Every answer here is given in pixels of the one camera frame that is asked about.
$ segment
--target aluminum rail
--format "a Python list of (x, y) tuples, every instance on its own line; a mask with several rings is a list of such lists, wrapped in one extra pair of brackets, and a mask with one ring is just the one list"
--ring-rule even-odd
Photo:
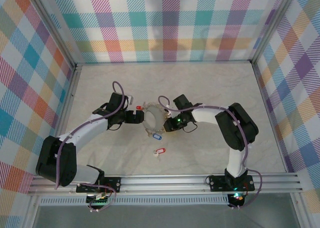
[[(260, 178), (251, 174), (255, 191), (260, 185)], [(205, 183), (208, 175), (132, 175), (108, 176), (121, 177), (121, 189), (117, 195), (199, 195), (227, 194), (230, 192), (211, 192)], [(262, 174), (261, 193), (300, 193), (302, 187), (296, 173), (265, 173)], [(30, 190), (30, 196), (80, 196), (76, 193), (77, 185), (59, 187), (42, 177), (35, 177)]]

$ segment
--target small red object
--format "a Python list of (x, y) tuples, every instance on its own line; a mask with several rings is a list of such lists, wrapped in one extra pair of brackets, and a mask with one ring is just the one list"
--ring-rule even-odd
[(165, 149), (165, 148), (159, 148), (159, 149), (156, 150), (156, 152), (157, 152), (158, 154), (165, 153), (165, 152), (166, 152), (166, 149)]

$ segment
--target checkered fabric backdrop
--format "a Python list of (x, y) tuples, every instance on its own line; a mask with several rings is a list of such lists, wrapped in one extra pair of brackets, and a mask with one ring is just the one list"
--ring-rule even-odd
[(0, 227), (15, 228), (72, 70), (30, 0), (0, 0)]
[(320, 224), (320, 0), (293, 0), (256, 71), (290, 172)]
[(42, 1), (72, 50), (97, 63), (248, 60), (281, 0)]

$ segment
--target keychain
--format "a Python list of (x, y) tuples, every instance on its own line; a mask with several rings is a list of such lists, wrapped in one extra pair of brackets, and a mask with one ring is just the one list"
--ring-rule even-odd
[(162, 136), (155, 134), (155, 133), (152, 135), (152, 137), (159, 140), (159, 141), (162, 139)]
[(153, 151), (153, 155), (155, 157), (159, 157), (159, 154), (162, 154), (162, 153), (165, 153), (165, 152), (166, 152), (165, 148), (159, 148), (159, 149)]

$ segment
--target white floor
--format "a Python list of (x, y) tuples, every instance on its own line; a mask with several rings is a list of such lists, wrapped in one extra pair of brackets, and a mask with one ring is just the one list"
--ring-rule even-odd
[[(133, 110), (159, 95), (173, 100), (185, 94), (193, 104), (229, 106), (240, 103), (259, 128), (247, 166), (260, 172), (284, 172), (265, 106), (248, 63), (143, 63), (84, 66), (67, 125), (71, 130), (109, 101), (112, 82), (134, 97)], [(159, 158), (154, 150), (165, 148)], [(165, 133), (158, 141), (147, 136), (142, 124), (123, 124), (88, 143), (77, 162), (93, 165), (109, 175), (223, 173), (229, 158), (218, 126), (198, 123), (192, 133)]]

